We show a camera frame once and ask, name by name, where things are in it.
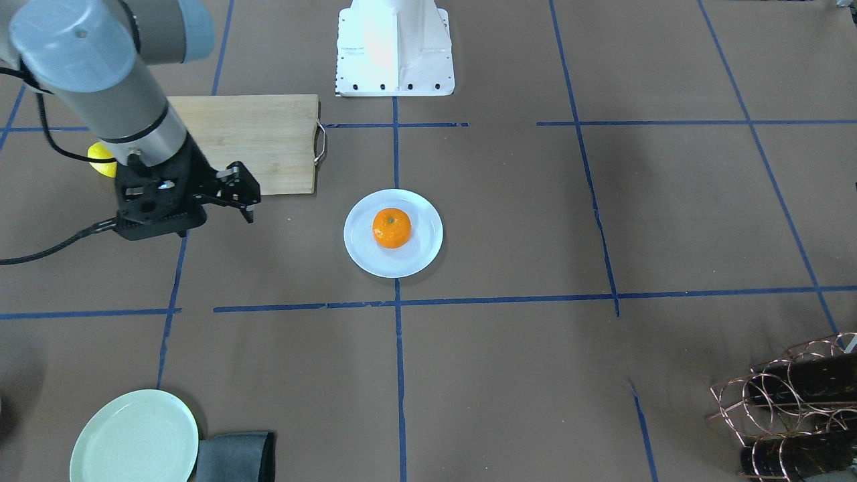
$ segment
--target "metal handle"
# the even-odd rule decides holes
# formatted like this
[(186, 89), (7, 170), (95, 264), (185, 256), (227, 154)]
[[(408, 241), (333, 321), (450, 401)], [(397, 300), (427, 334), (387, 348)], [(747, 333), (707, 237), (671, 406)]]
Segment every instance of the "metal handle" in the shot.
[(327, 156), (327, 131), (324, 129), (324, 126), (321, 125), (321, 121), (319, 119), (315, 120), (315, 124), (319, 126), (319, 129), (321, 129), (321, 152), (316, 153), (314, 159), (315, 167), (318, 167), (324, 160), (325, 156)]

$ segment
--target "wooden cutting board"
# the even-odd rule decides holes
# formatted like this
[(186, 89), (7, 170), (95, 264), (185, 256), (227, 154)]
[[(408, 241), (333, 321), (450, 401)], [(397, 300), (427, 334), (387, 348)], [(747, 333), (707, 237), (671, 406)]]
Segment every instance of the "wooden cutting board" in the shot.
[(315, 190), (319, 98), (302, 95), (170, 97), (213, 168), (240, 160), (263, 195)]

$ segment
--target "orange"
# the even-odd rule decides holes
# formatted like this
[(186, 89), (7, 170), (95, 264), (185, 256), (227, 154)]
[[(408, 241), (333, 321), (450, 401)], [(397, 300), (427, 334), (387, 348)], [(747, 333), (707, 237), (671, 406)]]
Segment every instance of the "orange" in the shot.
[(401, 209), (382, 209), (372, 221), (372, 234), (381, 246), (398, 248), (411, 237), (411, 218)]

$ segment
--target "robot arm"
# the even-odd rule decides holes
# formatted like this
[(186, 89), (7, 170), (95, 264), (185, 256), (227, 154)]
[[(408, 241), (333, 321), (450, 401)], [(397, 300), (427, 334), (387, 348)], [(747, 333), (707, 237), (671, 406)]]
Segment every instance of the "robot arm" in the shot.
[(209, 202), (253, 220), (258, 183), (240, 162), (223, 172), (208, 165), (147, 67), (207, 57), (213, 44), (199, 0), (0, 2), (0, 58), (30, 73), (110, 149), (114, 231), (132, 240), (200, 226)]

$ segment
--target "blue-white plate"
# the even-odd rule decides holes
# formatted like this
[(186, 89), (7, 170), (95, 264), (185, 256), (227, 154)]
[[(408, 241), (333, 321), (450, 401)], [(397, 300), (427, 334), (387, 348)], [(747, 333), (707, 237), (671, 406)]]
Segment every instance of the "blue-white plate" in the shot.
[(71, 454), (71, 482), (185, 482), (200, 436), (182, 401), (138, 390), (105, 405), (89, 420)]
[[(372, 221), (384, 208), (398, 208), (411, 218), (411, 238), (389, 249), (372, 234)], [(427, 267), (443, 243), (443, 223), (437, 209), (408, 190), (380, 190), (354, 205), (345, 219), (345, 249), (357, 266), (383, 278), (404, 278)]]

